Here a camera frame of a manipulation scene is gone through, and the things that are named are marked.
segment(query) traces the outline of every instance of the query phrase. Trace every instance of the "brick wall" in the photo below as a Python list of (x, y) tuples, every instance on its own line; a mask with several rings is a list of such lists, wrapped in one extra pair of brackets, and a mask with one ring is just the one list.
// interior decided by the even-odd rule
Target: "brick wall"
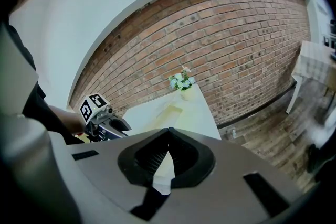
[(171, 92), (168, 77), (185, 65), (223, 123), (290, 86), (302, 40), (310, 40), (304, 0), (157, 0), (103, 41), (70, 106), (100, 92), (123, 115)]

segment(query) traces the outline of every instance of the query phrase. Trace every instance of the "floor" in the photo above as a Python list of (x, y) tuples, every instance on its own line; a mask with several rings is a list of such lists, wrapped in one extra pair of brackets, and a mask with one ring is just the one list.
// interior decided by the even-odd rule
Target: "floor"
[[(262, 111), (219, 130), (222, 138), (253, 151), (293, 179), (306, 192), (314, 185), (313, 175), (306, 172), (307, 146), (321, 146), (330, 134), (321, 134), (332, 92), (324, 96), (326, 87), (306, 80), (288, 115), (294, 89)], [(328, 113), (336, 106), (333, 101)]]

